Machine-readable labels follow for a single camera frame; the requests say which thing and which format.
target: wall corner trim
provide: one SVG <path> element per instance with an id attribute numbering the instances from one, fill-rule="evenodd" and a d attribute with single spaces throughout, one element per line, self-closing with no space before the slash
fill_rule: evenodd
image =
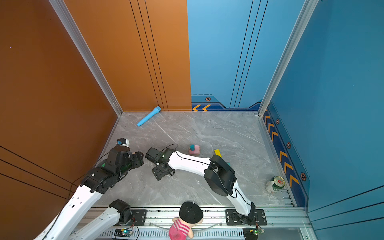
<path id="1" fill-rule="evenodd" d="M 313 14 L 314 9 L 316 8 L 318 1 L 319 0 L 305 0 L 303 7 L 300 11 L 299 17 L 296 20 L 291 35 L 289 36 L 288 42 L 285 45 L 280 61 L 277 64 L 276 70 L 272 76 L 271 82 L 269 83 L 268 88 L 263 97 L 263 101 L 258 111 L 259 116 L 262 117 L 264 115 L 264 112 L 269 102 L 271 101 L 277 86 L 279 85 L 279 82 L 285 72 L 285 69 L 287 68 L 288 63 L 291 60 L 291 57 L 297 47 L 297 44 L 300 41 L 301 36 L 303 35 L 305 28 L 307 27 L 307 24 Z"/>
<path id="2" fill-rule="evenodd" d="M 49 0 L 117 116 L 123 110 L 63 0 Z"/>

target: toy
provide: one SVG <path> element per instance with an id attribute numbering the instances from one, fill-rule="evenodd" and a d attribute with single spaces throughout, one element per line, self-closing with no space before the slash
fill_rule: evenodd
<path id="1" fill-rule="evenodd" d="M 185 240 L 187 236 L 193 238 L 192 227 L 203 222 L 203 211 L 193 202 L 184 202 L 179 211 L 179 217 L 172 219 L 173 225 L 169 229 L 171 240 Z"/>
<path id="2" fill-rule="evenodd" d="M 143 125 L 146 121 L 148 121 L 151 117 L 153 117 L 156 113 L 159 113 L 161 111 L 160 107 L 155 107 L 152 112 L 150 112 L 147 116 L 145 116 L 141 121 L 137 124 L 138 127 Z"/>
<path id="3" fill-rule="evenodd" d="M 191 145 L 189 147 L 188 153 L 191 155 L 199 155 L 200 154 L 200 146 L 199 145 Z"/>

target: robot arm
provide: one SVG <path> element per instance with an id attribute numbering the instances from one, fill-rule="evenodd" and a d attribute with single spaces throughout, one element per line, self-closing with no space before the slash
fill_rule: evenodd
<path id="1" fill-rule="evenodd" d="M 163 176 L 173 175 L 175 170 L 185 170 L 205 178 L 210 188 L 221 196 L 226 196 L 235 206 L 241 222 L 252 225 L 255 220 L 255 205 L 240 189 L 235 177 L 235 170 L 220 156 L 212 158 L 194 157 L 173 149 L 160 152 L 150 148 L 146 159 L 155 163 L 153 174 L 159 181 Z"/>
<path id="2" fill-rule="evenodd" d="M 70 236 L 71 232 L 92 205 L 110 187 L 115 186 L 117 182 L 123 179 L 129 170 L 143 165 L 143 153 L 132 154 L 128 145 L 128 140 L 118 139 L 117 145 L 109 151 L 107 160 L 88 171 L 72 198 L 35 240 L 42 240 L 44 237 L 46 239 L 65 240 L 72 237 L 72 235 Z M 117 222 L 128 222 L 130 219 L 129 209 L 130 206 L 125 202 L 114 201 L 103 213 L 108 214 L 111 218 L 104 219 L 103 214 L 100 215 L 79 230 L 76 236 L 82 235 L 83 240 L 94 239 L 100 232 Z"/>

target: orange chevron stripe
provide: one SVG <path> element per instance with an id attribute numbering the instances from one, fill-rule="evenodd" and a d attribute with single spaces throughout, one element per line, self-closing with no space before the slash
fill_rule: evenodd
<path id="1" fill-rule="evenodd" d="M 289 167 L 290 169 L 293 170 L 293 167 L 291 165 L 289 165 L 288 163 L 284 163 L 284 173 L 287 174 L 287 167 Z"/>
<path id="2" fill-rule="evenodd" d="M 287 154 L 286 154 L 285 152 L 280 151 L 280 162 L 281 162 L 281 156 L 286 156 L 286 157 L 288 157 Z"/>
<path id="3" fill-rule="evenodd" d="M 292 180 L 294 180 L 297 184 L 300 185 L 299 180 L 297 180 L 295 177 L 292 175 L 289 175 L 289 186 L 292 187 Z"/>
<path id="4" fill-rule="evenodd" d="M 271 130 L 271 127 L 275 127 L 272 123 L 269 123 L 268 124 L 268 132 L 271 132 L 270 130 Z"/>
<path id="5" fill-rule="evenodd" d="M 201 106 L 201 104 L 198 104 L 198 105 L 196 105 L 194 108 L 192 108 L 192 110 L 194 110 L 195 112 L 198 112 L 198 110 L 196 110 L 198 107 L 200 107 Z"/>
<path id="6" fill-rule="evenodd" d="M 273 136 L 274 135 L 279 136 L 276 132 L 272 131 L 272 142 L 273 142 Z"/>
<path id="7" fill-rule="evenodd" d="M 270 116 L 265 116 L 265 125 L 266 125 L 266 120 L 267 120 L 267 118 L 271 119 Z"/>
<path id="8" fill-rule="evenodd" d="M 211 106 L 211 105 L 208 104 L 207 106 L 203 107 L 204 112 L 208 112 L 207 108 L 208 108 L 209 106 Z"/>

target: blue wall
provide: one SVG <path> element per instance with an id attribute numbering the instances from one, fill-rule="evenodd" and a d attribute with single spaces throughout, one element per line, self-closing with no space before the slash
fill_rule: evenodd
<path id="1" fill-rule="evenodd" d="M 383 13 L 384 1 L 319 1 L 272 98 L 310 178 L 320 240 L 382 238 Z"/>
<path id="2" fill-rule="evenodd" d="M 192 95 L 227 108 L 261 101 L 303 3 L 188 0 Z"/>

